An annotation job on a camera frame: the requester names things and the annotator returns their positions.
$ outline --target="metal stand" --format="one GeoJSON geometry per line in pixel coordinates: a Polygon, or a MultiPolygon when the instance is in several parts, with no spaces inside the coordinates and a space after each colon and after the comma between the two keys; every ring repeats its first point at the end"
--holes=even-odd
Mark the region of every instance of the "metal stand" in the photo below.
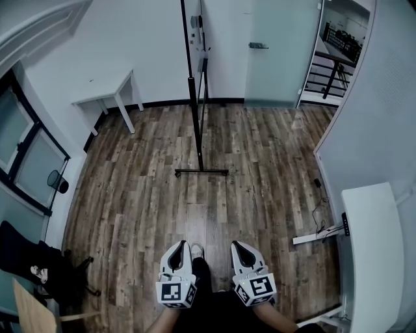
{"type": "MultiPolygon", "coordinates": [[[[199,127],[199,119],[198,119],[198,100],[199,100],[199,93],[198,97],[196,96],[196,89],[195,89],[195,78],[192,76],[192,65],[190,61],[190,51],[189,51],[189,39],[188,39],[188,28],[187,28],[187,15],[185,12],[185,2],[181,0],[181,8],[182,8],[182,22],[183,22],[183,32],[185,34],[185,45],[187,47],[187,58],[188,58],[188,70],[189,70],[189,78],[188,78],[188,87],[189,87],[189,97],[190,97],[190,108],[192,111],[192,122],[194,124],[194,134],[195,134],[195,143],[196,143],[196,151],[198,154],[198,164],[200,166],[199,169],[175,169],[175,176],[178,178],[181,176],[182,172],[195,172],[195,173],[209,173],[209,174],[222,174],[223,176],[227,176],[228,170],[226,169],[204,169],[203,168],[203,159],[202,159],[202,131],[203,131],[203,114],[205,112],[205,102],[208,101],[208,79],[207,79],[207,67],[208,67],[208,58],[204,58],[202,64],[202,73],[204,77],[205,83],[205,91],[204,91],[204,99],[203,99],[203,109],[202,109],[202,119],[201,119],[201,128],[199,127]]],[[[200,16],[200,26],[202,26],[202,17],[200,16]]],[[[203,34],[203,50],[205,51],[205,35],[203,34]]]]}

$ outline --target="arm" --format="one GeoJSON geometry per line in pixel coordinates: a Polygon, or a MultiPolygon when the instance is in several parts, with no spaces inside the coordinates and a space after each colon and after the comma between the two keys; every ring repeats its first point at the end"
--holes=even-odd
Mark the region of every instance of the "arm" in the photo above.
{"type": "Polygon", "coordinates": [[[180,314],[181,311],[178,309],[163,309],[160,316],[158,316],[146,333],[171,333],[180,314]]]}
{"type": "Polygon", "coordinates": [[[284,317],[269,302],[254,306],[253,311],[262,322],[281,333],[293,333],[298,329],[298,325],[284,317]]]}

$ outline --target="white desk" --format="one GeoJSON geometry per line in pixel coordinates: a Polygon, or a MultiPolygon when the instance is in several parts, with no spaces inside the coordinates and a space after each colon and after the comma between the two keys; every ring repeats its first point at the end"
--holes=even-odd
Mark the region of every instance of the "white desk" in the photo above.
{"type": "Polygon", "coordinates": [[[133,100],[141,111],[143,111],[143,104],[140,100],[140,94],[136,85],[136,81],[133,77],[133,68],[124,63],[112,63],[106,66],[94,67],[89,73],[81,74],[84,79],[81,79],[77,88],[71,95],[73,106],[79,111],[79,114],[84,118],[86,125],[90,128],[90,131],[97,135],[97,131],[94,128],[94,124],[91,124],[84,115],[83,110],[79,104],[87,101],[96,100],[101,107],[101,110],[105,114],[108,114],[107,108],[103,102],[103,98],[114,98],[117,106],[123,115],[124,121],[127,124],[130,132],[135,133],[135,128],[131,123],[129,115],[125,110],[122,98],[120,97],[120,91],[130,79],[131,88],[133,92],[133,100]]]}
{"type": "Polygon", "coordinates": [[[350,326],[353,333],[384,333],[398,318],[403,292],[403,237],[395,198],[389,183],[344,190],[341,196],[354,261],[352,322],[331,318],[343,311],[341,307],[301,325],[324,321],[350,326]]]}

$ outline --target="stand base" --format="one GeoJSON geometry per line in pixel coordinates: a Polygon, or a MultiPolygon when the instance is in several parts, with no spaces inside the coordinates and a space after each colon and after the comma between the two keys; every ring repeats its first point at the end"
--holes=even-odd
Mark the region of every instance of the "stand base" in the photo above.
{"type": "Polygon", "coordinates": [[[199,174],[221,174],[225,177],[228,175],[228,170],[226,169],[175,169],[175,177],[179,178],[182,172],[195,172],[199,174]]]}

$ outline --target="person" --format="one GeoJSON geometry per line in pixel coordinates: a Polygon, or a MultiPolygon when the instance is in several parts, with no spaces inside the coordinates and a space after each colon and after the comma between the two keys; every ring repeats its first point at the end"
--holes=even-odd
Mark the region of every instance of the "person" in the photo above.
{"type": "Polygon", "coordinates": [[[316,324],[299,328],[269,302],[245,306],[234,291],[213,293],[203,247],[191,245],[192,273],[198,288],[189,309],[165,308],[147,333],[250,332],[324,333],[316,324]]]}

